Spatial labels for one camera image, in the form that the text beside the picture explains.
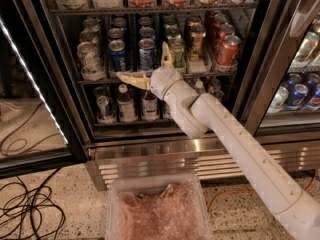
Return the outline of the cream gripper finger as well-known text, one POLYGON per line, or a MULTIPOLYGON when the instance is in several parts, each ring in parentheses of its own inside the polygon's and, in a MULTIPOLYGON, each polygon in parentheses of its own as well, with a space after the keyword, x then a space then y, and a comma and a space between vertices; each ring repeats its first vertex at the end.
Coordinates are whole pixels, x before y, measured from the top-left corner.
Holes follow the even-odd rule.
POLYGON ((172 67, 173 66, 172 55, 170 53, 169 46, 166 42, 162 43, 161 66, 162 67, 172 67))
POLYGON ((117 72, 116 76, 122 82, 139 89, 151 89, 151 80, 143 72, 117 72))

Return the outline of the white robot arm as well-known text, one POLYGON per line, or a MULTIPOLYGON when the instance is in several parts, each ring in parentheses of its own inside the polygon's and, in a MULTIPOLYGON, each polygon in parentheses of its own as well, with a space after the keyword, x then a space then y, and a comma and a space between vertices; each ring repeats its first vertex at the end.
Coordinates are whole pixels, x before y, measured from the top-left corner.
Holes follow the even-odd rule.
POLYGON ((270 156, 214 96, 197 93, 166 61, 151 75, 118 72, 122 82, 149 90, 170 108, 172 119, 190 138, 212 130, 236 161, 274 218, 295 240, 320 240, 320 203, 270 156))

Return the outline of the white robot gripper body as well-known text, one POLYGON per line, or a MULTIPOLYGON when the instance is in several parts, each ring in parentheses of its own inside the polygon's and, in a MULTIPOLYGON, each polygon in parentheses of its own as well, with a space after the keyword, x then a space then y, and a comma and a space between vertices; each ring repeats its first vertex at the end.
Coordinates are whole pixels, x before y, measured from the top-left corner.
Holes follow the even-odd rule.
POLYGON ((160 67, 152 73, 151 92, 160 100, 164 99, 166 92, 177 81, 182 79, 182 75, 172 67, 160 67))

